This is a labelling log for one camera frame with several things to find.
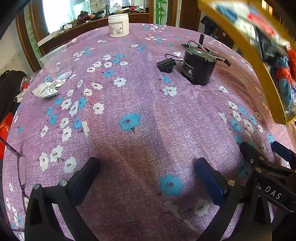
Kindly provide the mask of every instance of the floral tablecloth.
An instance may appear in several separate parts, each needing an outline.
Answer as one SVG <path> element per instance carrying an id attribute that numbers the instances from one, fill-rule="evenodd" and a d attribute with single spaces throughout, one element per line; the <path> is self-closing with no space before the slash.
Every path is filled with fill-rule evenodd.
<path id="1" fill-rule="evenodd" d="M 36 183 L 46 187 L 69 179 L 95 156 L 102 171 L 77 209 L 99 240 L 188 241 L 198 238 L 218 210 L 194 174 L 195 159 L 205 157 L 225 178 L 242 182 L 249 170 L 238 143 L 248 141 L 287 166 L 270 143 L 294 150 L 295 126 L 274 123 L 259 80 L 240 55 L 206 36 L 204 46 L 232 63 L 218 62 L 208 85 L 192 85 L 180 64 L 171 74 L 158 70 L 165 54 L 183 56 L 181 44 L 199 35 L 130 24 L 126 37 L 110 38 L 103 27 L 70 41 L 72 75 L 57 96 L 41 99 L 30 93 L 51 81 L 41 70 L 8 137 L 27 157 L 26 194 Z M 3 190 L 11 226 L 24 226 L 17 160 L 7 150 Z M 238 213 L 224 237 L 237 218 Z"/>

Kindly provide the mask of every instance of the blue gripper pad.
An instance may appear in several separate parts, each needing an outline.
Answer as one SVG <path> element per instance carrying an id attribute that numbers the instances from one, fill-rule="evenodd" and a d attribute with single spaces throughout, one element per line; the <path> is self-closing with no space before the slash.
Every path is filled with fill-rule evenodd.
<path id="1" fill-rule="evenodd" d="M 197 159 L 194 169 L 195 173 L 205 186 L 213 203 L 222 206 L 228 191 L 227 182 L 223 175 L 214 170 L 203 157 Z"/>

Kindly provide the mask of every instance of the white plastic jar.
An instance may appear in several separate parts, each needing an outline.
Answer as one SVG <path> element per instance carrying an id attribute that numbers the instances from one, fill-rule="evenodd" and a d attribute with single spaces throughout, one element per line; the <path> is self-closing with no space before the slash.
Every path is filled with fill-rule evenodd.
<path id="1" fill-rule="evenodd" d="M 128 14 L 115 14 L 108 17 L 109 34 L 111 38 L 129 35 Z"/>

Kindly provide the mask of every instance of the red cloth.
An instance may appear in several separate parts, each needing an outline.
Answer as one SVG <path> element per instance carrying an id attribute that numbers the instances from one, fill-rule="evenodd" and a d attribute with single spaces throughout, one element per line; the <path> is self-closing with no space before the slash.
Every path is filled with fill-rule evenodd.
<path id="1" fill-rule="evenodd" d="M 10 127 L 12 124 L 13 115 L 12 113 L 8 113 L 4 118 L 3 122 L 0 124 L 0 136 L 6 141 L 8 137 L 8 133 L 10 131 Z M 0 158 L 3 160 L 4 157 L 5 145 L 0 141 Z"/>
<path id="2" fill-rule="evenodd" d="M 291 67 L 291 76 L 296 81 L 296 52 L 292 49 L 288 50 L 289 65 Z"/>

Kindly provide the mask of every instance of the clear plastic cup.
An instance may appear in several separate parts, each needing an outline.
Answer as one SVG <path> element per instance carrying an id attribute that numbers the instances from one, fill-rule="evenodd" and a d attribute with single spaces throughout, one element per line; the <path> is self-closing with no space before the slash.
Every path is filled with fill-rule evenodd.
<path id="1" fill-rule="evenodd" d="M 47 55 L 43 56 L 39 62 L 41 67 L 49 73 L 53 81 L 64 80 L 72 74 L 70 65 L 71 59 L 67 44 L 49 52 Z"/>

